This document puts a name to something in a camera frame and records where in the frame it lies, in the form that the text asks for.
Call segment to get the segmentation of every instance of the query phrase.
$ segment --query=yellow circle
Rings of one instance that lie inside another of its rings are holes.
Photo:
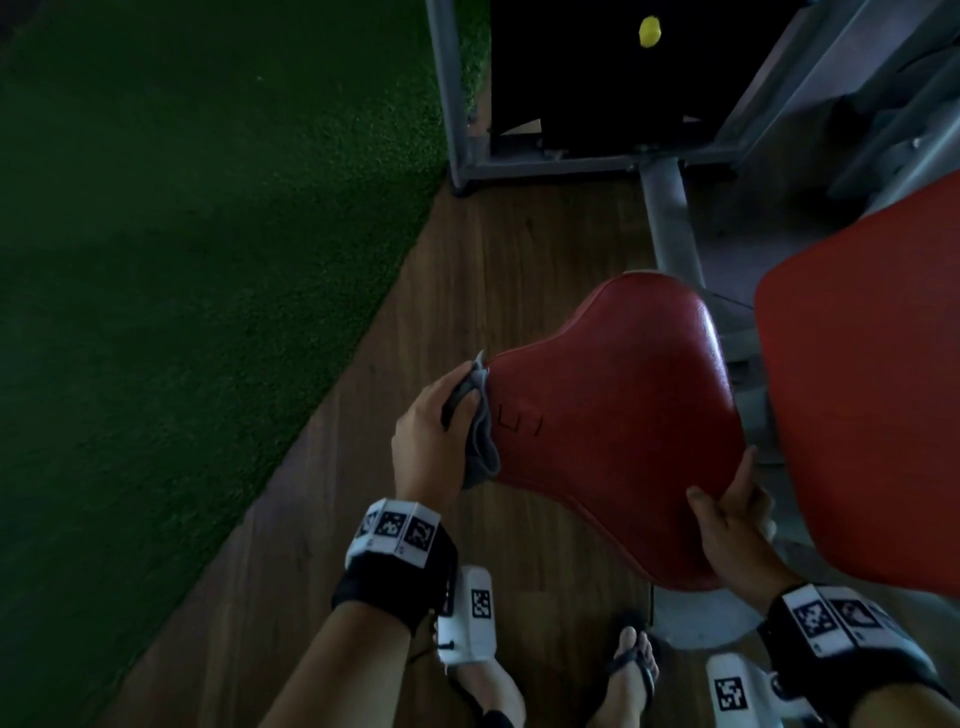
[[[655,15],[649,15],[643,18],[640,23],[640,45],[644,48],[653,48],[660,42],[662,30],[660,29],[660,19]]]

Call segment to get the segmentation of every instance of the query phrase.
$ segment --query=red seat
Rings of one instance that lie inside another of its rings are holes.
[[[960,596],[960,174],[771,271],[756,323],[817,549]]]
[[[579,513],[655,584],[716,588],[684,493],[721,494],[744,440],[693,291],[658,273],[609,280],[557,335],[489,367],[497,480]]]

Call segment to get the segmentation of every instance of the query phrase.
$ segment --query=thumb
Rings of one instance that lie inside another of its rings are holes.
[[[688,488],[686,501],[690,504],[693,515],[697,517],[701,535],[723,527],[723,516],[720,515],[716,501],[702,490],[696,486]]]
[[[450,429],[454,437],[466,441],[467,434],[470,432],[470,424],[473,422],[473,416],[477,413],[477,407],[480,406],[480,390],[474,389],[466,397],[460,400],[457,409],[450,419]]]

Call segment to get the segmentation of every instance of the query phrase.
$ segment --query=hand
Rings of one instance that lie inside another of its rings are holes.
[[[777,596],[805,580],[770,545],[777,526],[774,501],[754,483],[756,448],[747,448],[727,492],[714,501],[699,488],[686,498],[700,524],[704,553],[727,589],[762,615]]]
[[[415,500],[443,513],[464,484],[467,435],[480,403],[476,390],[464,397],[444,431],[440,424],[444,402],[467,374],[465,361],[452,372],[423,388],[420,396],[399,420],[391,441],[394,480],[399,500]]]

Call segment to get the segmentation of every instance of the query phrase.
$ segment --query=green grass carpet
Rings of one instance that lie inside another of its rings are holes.
[[[348,364],[444,134],[422,0],[57,2],[0,53],[0,725],[78,725]]]

